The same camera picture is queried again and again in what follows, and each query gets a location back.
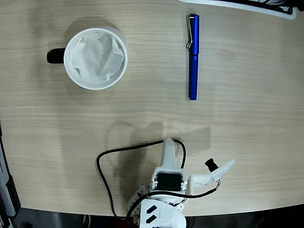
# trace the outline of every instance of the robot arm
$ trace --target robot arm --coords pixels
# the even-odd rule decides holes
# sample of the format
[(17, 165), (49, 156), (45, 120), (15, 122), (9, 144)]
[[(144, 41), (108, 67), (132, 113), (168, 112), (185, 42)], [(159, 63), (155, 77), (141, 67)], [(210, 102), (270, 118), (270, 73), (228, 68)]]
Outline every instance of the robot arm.
[[(193, 195), (194, 188), (204, 187), (212, 181), (219, 181), (221, 175), (226, 173), (235, 162), (230, 160), (221, 167), (218, 167), (212, 159), (205, 164), (211, 173), (192, 174), (186, 179), (184, 170), (177, 167), (173, 140), (164, 140), (161, 166), (156, 167), (149, 186), (141, 185), (129, 200), (132, 205), (139, 196), (148, 192), (167, 191), (178, 194)], [(186, 219), (181, 213), (185, 203), (188, 201), (184, 197), (169, 196), (158, 194), (144, 199), (138, 205), (133, 215), (139, 215), (140, 228), (185, 228)]]

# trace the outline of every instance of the silver pen clip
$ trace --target silver pen clip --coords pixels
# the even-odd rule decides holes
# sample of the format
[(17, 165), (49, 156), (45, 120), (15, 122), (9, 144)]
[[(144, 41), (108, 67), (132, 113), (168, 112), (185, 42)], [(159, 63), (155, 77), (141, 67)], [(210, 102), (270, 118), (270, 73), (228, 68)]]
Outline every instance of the silver pen clip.
[(194, 17), (188, 15), (187, 16), (187, 27), (188, 27), (188, 43), (186, 45), (186, 49), (189, 49), (191, 47), (192, 44), (192, 32), (191, 32), (191, 24), (190, 24), (190, 19), (192, 19)]

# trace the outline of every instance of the blue pen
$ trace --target blue pen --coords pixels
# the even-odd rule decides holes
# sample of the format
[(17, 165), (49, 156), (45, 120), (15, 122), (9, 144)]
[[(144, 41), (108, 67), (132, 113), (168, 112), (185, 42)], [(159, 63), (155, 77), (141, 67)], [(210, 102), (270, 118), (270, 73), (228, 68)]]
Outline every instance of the blue pen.
[(189, 41), (189, 99), (197, 99), (198, 91), (198, 68), (199, 68), (199, 44), (200, 44), (200, 17), (196, 14), (187, 16)]

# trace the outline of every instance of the tissue paper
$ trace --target tissue paper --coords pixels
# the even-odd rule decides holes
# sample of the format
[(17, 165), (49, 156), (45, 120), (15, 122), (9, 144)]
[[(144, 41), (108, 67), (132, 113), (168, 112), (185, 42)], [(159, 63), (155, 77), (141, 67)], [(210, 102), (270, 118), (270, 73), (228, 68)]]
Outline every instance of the tissue paper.
[(80, 77), (101, 83), (116, 75), (123, 64), (124, 53), (114, 37), (105, 32), (90, 32), (70, 50), (70, 63)]

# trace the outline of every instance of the floor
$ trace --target floor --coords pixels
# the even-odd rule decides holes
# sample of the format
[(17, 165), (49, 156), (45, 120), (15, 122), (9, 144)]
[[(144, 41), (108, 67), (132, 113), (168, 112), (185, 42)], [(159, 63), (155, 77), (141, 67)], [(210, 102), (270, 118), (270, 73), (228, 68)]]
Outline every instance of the floor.
[[(304, 204), (250, 213), (187, 217), (187, 228), (273, 228), (304, 227), (296, 215)], [(84, 216), (21, 208), (13, 220), (15, 228), (127, 228), (124, 221), (113, 217)]]

